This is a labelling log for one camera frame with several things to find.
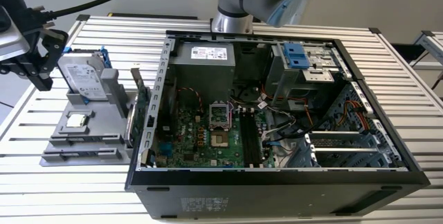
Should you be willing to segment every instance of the motherboard chip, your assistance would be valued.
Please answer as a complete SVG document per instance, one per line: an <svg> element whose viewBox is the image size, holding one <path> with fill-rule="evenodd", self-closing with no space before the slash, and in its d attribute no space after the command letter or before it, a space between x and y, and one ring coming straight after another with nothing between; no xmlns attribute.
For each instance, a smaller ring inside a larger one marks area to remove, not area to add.
<svg viewBox="0 0 443 224"><path fill-rule="evenodd" d="M193 154L183 154L183 160L193 161Z"/></svg>
<svg viewBox="0 0 443 224"><path fill-rule="evenodd" d="M228 133L227 132L211 132L211 146L212 147L228 147Z"/></svg>

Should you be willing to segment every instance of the small metal plate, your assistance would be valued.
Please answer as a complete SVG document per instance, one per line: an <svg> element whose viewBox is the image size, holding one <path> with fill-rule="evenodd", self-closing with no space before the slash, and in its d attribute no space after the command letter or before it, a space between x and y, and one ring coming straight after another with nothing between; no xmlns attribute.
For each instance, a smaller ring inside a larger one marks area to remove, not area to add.
<svg viewBox="0 0 443 224"><path fill-rule="evenodd" d="M84 125L87 116L84 114L72 114L68 117L67 127L79 128Z"/></svg>
<svg viewBox="0 0 443 224"><path fill-rule="evenodd" d="M326 82L334 83L334 78L330 71L324 70L302 70L307 82Z"/></svg>

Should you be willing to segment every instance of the connector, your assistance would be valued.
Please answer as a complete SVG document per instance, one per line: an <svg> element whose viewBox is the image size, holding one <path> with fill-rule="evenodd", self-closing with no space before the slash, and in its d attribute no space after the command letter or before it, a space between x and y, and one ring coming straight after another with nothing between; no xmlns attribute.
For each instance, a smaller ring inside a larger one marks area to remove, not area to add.
<svg viewBox="0 0 443 224"><path fill-rule="evenodd" d="M355 113L364 113L366 108L363 106L362 107L354 107L351 111L355 112Z"/></svg>

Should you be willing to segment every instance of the blue clip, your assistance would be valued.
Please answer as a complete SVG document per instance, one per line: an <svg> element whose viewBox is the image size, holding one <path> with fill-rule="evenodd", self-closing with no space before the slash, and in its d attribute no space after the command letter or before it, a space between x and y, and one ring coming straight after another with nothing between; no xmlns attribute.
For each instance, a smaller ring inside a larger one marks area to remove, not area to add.
<svg viewBox="0 0 443 224"><path fill-rule="evenodd" d="M289 60L288 67L307 69L311 66L302 44L283 44L283 54Z"/></svg>
<svg viewBox="0 0 443 224"><path fill-rule="evenodd" d="M87 105L89 103L89 99L85 96L81 96L81 99L83 99L84 104Z"/></svg>
<svg viewBox="0 0 443 224"><path fill-rule="evenodd" d="M108 53L108 50L104 48L104 46L101 46L100 52L103 54L104 67L105 68L112 68L111 60L109 60L109 53Z"/></svg>
<svg viewBox="0 0 443 224"><path fill-rule="evenodd" d="M271 141L271 142L267 142L265 144L271 145L271 146L281 146L279 141Z"/></svg>
<svg viewBox="0 0 443 224"><path fill-rule="evenodd" d="M72 51L71 47L64 47L63 53L68 54Z"/></svg>

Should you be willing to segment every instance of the gray floor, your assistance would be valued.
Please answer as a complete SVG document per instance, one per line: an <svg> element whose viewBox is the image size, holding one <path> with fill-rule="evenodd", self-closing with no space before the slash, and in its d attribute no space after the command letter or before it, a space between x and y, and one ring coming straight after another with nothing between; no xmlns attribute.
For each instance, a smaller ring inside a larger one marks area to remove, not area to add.
<svg viewBox="0 0 443 224"><path fill-rule="evenodd" d="M15 73L0 75L0 101L15 106L31 82L19 78ZM0 104L0 124L7 118L12 108Z"/></svg>

